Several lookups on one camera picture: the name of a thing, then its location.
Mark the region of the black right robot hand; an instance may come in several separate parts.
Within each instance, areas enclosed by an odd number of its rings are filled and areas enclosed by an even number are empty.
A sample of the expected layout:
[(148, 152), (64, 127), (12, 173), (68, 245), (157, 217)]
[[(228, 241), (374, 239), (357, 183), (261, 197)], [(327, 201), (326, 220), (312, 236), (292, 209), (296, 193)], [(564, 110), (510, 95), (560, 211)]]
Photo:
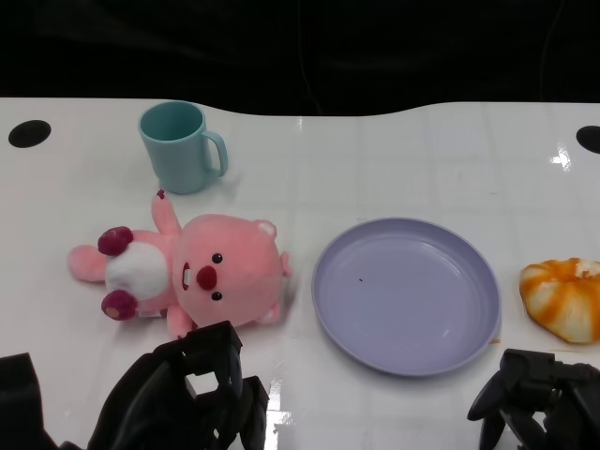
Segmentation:
[(481, 449), (494, 449), (505, 428), (519, 449), (597, 449), (599, 370), (553, 353), (508, 349), (467, 418), (482, 422)]

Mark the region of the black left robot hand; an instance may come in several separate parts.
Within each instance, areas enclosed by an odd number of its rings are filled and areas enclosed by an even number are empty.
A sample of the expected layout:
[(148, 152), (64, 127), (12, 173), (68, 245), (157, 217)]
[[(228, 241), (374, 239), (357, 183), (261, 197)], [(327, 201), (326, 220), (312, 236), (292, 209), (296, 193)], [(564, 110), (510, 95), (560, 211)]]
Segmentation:
[(91, 449), (246, 449), (265, 442), (268, 395), (242, 376), (229, 322), (194, 330), (141, 356), (107, 397)]

